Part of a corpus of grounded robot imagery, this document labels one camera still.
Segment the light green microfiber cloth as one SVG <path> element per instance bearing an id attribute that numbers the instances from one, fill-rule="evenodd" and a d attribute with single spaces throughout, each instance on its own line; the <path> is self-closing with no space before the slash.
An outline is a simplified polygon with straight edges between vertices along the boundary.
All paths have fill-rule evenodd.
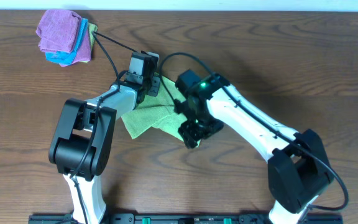
<path id="1" fill-rule="evenodd" d="M 183 114 L 174 112 L 175 106 L 170 94 L 174 100 L 177 99 L 180 102 L 183 102 L 185 98 L 175 87 L 175 82 L 166 77 L 163 77 L 163 82 L 167 90 L 161 85 L 156 97 L 147 95 L 135 110 L 121 116 L 132 139 L 138 138 L 150 128 L 155 128 L 183 141 L 178 128 L 187 118 Z"/>

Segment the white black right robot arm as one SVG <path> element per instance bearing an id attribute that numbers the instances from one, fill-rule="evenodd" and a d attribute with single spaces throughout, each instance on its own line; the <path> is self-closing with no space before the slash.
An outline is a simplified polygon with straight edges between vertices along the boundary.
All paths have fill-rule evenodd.
<path id="1" fill-rule="evenodd" d="M 334 178 L 321 138 L 310 129 L 300 133 L 275 121 L 219 74 L 202 79 L 187 70 L 175 86 L 185 98 L 175 101 L 175 111 L 186 116 L 178 128 L 186 147 L 196 147 L 228 125 L 267 163 L 268 187 L 275 199 L 269 221 L 304 221 L 311 204 Z"/>

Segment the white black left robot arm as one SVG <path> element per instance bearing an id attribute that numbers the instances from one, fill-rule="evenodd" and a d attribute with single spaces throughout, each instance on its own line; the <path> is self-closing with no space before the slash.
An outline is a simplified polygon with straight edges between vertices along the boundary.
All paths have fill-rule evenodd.
<path id="1" fill-rule="evenodd" d="M 69 185 L 76 223 L 100 223 L 106 213 L 101 174 L 111 152 L 115 122 L 149 96 L 157 96 L 159 56 L 134 52 L 128 70 L 95 98 L 70 98 L 63 105 L 48 159 Z"/>

